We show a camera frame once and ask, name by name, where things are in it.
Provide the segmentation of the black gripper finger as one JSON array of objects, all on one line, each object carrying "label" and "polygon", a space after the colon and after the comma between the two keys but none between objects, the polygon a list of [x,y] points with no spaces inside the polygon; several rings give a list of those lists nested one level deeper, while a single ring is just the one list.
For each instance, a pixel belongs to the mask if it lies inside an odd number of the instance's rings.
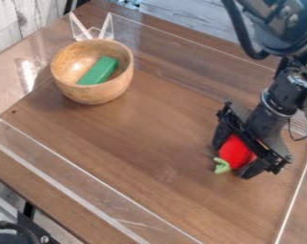
[{"label": "black gripper finger", "polygon": [[234,134],[235,129],[234,125],[230,123],[228,120],[222,119],[215,130],[214,138],[212,138],[212,146],[214,149],[219,152],[222,146],[230,139],[230,136]]},{"label": "black gripper finger", "polygon": [[239,170],[236,170],[236,176],[243,179],[251,179],[258,176],[263,172],[270,172],[274,166],[274,157],[268,156],[264,158],[258,158],[246,166],[243,166]]}]

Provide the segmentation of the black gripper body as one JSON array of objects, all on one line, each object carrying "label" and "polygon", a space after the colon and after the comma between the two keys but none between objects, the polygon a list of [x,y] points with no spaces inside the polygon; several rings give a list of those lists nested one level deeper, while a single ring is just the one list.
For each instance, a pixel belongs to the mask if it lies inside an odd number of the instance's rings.
[{"label": "black gripper body", "polygon": [[282,172],[292,163],[292,154],[282,137],[286,121],[274,116],[263,105],[252,111],[232,100],[224,102],[224,108],[216,116],[219,122],[226,119],[234,125],[234,134],[240,137],[258,158],[274,157],[270,173]]}]

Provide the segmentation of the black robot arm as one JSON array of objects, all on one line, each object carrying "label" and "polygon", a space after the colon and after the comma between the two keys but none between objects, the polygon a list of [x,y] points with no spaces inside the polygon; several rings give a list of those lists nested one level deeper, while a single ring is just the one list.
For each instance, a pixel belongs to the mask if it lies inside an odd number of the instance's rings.
[{"label": "black robot arm", "polygon": [[216,150],[236,136],[255,156],[242,166],[216,158],[215,171],[234,171],[250,179],[263,172],[279,173],[292,160],[282,131],[298,112],[307,112],[307,0],[222,0],[239,43],[255,60],[282,58],[271,86],[255,109],[235,101],[218,112],[212,139]]}]

